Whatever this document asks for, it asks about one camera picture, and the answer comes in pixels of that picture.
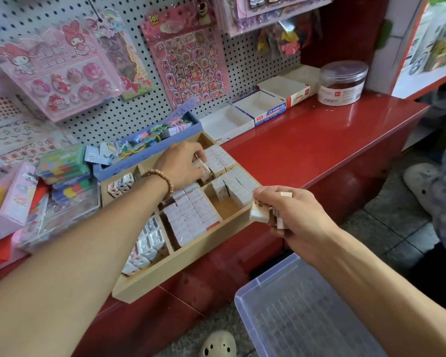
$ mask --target wooden organizer box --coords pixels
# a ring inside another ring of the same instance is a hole
[[[202,144],[204,149],[216,144],[205,132],[197,133],[186,140],[197,141]],[[114,198],[107,193],[107,186],[110,183],[128,173],[138,172],[142,175],[144,172],[152,168],[160,155],[161,153],[156,154],[136,166],[102,182],[101,194],[103,206],[105,207],[114,200]],[[234,234],[250,225],[249,215],[251,205],[240,209],[232,199],[220,202],[214,194],[211,186],[205,185],[200,186],[200,188],[210,200],[210,205],[213,206],[216,214],[220,217],[220,223],[192,240],[190,243],[180,247],[163,211],[155,210],[166,242],[166,248],[163,253],[164,256],[153,261],[147,268],[140,270],[133,276],[120,275],[112,291],[114,298],[126,303],[131,303],[137,300],[153,288],[165,282],[174,274],[195,262],[198,258],[204,256],[213,248],[219,246]]]

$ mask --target person's left arm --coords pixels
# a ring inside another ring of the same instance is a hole
[[[155,163],[175,190],[201,178],[198,143],[172,145]],[[168,192],[151,175],[78,223],[0,282],[0,356],[68,357],[109,296],[144,224]]]

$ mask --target white cardboard box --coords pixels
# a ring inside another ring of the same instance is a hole
[[[286,103],[263,91],[253,90],[231,102],[260,125],[286,111]]]
[[[309,96],[317,95],[319,92],[319,78],[321,77],[321,70],[318,67],[300,65],[289,71],[284,72],[280,76],[303,83],[310,86]]]
[[[233,105],[205,116],[200,122],[203,130],[219,145],[254,128],[254,120]]]
[[[309,85],[281,76],[271,77],[257,84],[257,87],[269,95],[284,100],[287,109],[307,99],[310,93]]]

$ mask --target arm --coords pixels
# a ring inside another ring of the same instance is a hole
[[[198,143],[172,145],[155,163],[179,190],[201,178]],[[44,247],[0,282],[0,356],[70,356],[109,296],[144,224],[168,191],[159,176]]]
[[[273,233],[321,273],[387,354],[446,356],[446,310],[338,228],[311,192],[273,186],[255,197],[279,210],[290,230]]]

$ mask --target clear plastic bin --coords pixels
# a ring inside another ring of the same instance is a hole
[[[337,292],[296,254],[240,288],[235,305],[259,357],[387,356]]]

